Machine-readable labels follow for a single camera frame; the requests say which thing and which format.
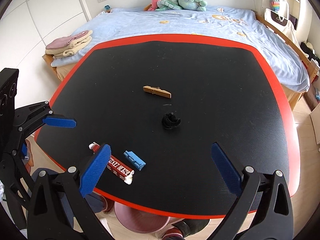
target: white wardrobe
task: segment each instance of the white wardrobe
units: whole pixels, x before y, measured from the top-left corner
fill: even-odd
[[[18,68],[16,108],[49,100],[60,84],[42,59],[52,40],[91,19],[81,0],[13,0],[0,20],[0,70]]]

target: person's hand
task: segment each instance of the person's hand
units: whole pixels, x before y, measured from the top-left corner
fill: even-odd
[[[26,169],[27,169],[27,171],[29,172],[29,174],[30,174],[30,172],[31,172],[31,167],[33,167],[33,166],[35,166],[34,165],[34,163],[33,163],[33,156],[32,156],[32,152],[31,152],[31,145],[30,145],[30,142],[29,142],[29,140],[27,140],[26,139],[26,144],[27,144],[27,149],[28,149],[28,151],[27,151],[27,153],[29,154],[29,161],[27,162],[27,164],[26,164]]]

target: red table edge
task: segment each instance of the red table edge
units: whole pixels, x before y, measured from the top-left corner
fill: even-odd
[[[191,34],[151,34],[151,35],[141,35],[141,36],[134,36],[134,37],[127,37],[127,38],[121,38],[117,40],[112,41],[106,41],[103,43],[99,43],[95,45],[90,51],[88,51],[81,60],[71,69],[71,71],[68,73],[68,75],[65,77],[65,79],[62,81],[62,83],[59,85],[55,93],[53,94],[51,100],[50,100],[50,106],[52,106],[64,88],[64,86],[67,84],[71,76],[76,72],[78,67],[86,60],[86,58],[96,49],[104,49],[104,48],[110,48],[110,47],[116,47],[116,46],[122,46],[122,45],[131,45],[131,44],[137,44],[142,42],[148,42],[148,41],[167,41],[167,42],[183,42],[183,43],[201,43],[201,44],[208,44],[208,45],[217,45],[217,46],[223,46],[223,47],[233,47],[233,48],[241,48],[249,50],[253,53],[257,61],[259,62],[270,86],[273,91],[273,94],[275,95],[276,102],[278,104],[281,118],[284,125],[284,131],[287,141],[287,150],[288,150],[288,160],[289,160],[289,193],[290,196],[293,196],[296,191],[298,190],[299,182],[300,182],[300,150],[299,150],[299,141],[298,141],[298,134],[297,130],[295,128],[294,119],[292,115],[292,111],[289,105],[289,102],[287,100],[287,97],[269,64],[266,62],[264,57],[260,54],[260,52],[247,44],[243,44],[236,41],[230,41],[226,39],[221,38],[214,38],[209,36],[203,36],[203,35],[191,35]],[[40,132],[40,129],[38,129],[35,133],[35,141],[37,140],[37,136]],[[59,163],[57,163],[55,160],[53,160],[49,155],[48,157],[56,163],[60,168],[62,168],[64,171],[66,170],[64,167],[62,167]],[[142,210],[145,212],[162,215],[162,216],[171,216],[171,217],[181,217],[181,218],[190,218],[190,219],[215,219],[215,218],[223,218],[225,215],[215,215],[215,216],[202,216],[202,215],[187,215],[187,214],[178,214],[178,213],[171,213],[171,212],[165,212],[160,210],[155,210],[152,208],[147,208],[144,206],[140,206],[131,202],[128,202],[126,200],[117,198],[115,196],[112,196],[100,189],[95,188],[95,192],[110,198],[114,201],[117,201],[121,204],[130,206],[132,208],[136,208],[138,210]]]

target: table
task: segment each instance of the table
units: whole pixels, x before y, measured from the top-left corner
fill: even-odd
[[[172,98],[144,92],[147,85]],[[132,168],[126,150],[146,162],[135,169],[131,185],[106,169],[96,186],[133,208],[223,217],[236,197],[211,159],[213,142],[259,172],[281,170],[290,193],[299,184],[299,145],[288,101],[262,55],[245,44],[187,34],[104,42],[71,70],[50,105],[77,120],[74,129],[44,126],[36,133],[38,145],[60,167],[91,156],[93,141],[108,143],[112,155]],[[165,130],[161,120],[169,112],[181,125]]]

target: red candy wrapper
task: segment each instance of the red candy wrapper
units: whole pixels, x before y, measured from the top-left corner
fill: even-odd
[[[89,145],[89,148],[93,150],[93,152],[97,152],[100,145],[93,142]],[[126,184],[132,183],[132,176],[134,174],[134,170],[129,168],[127,165],[123,164],[117,158],[111,155],[110,160],[107,164],[107,168],[112,171],[116,176],[122,179]]]

